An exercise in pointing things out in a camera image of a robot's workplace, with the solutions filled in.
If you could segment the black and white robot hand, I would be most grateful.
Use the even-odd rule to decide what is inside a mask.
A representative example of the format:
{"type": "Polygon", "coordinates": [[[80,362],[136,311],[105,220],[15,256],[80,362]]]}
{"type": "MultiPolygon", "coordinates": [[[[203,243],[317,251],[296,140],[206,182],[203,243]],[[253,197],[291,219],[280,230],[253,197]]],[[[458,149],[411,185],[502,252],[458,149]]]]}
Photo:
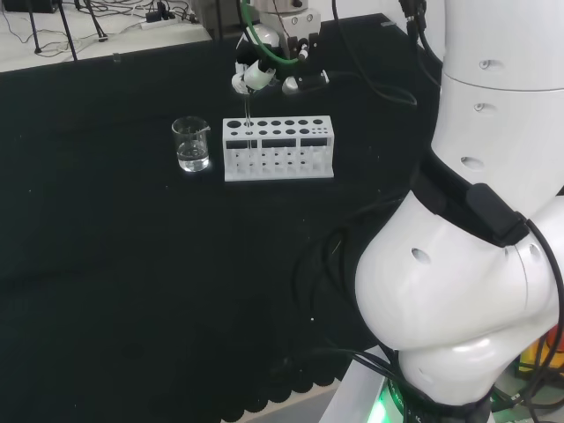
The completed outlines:
{"type": "Polygon", "coordinates": [[[250,95],[282,85],[286,95],[329,83],[310,58],[320,42],[321,14],[307,1],[242,1],[245,28],[236,46],[232,87],[250,95]]]}

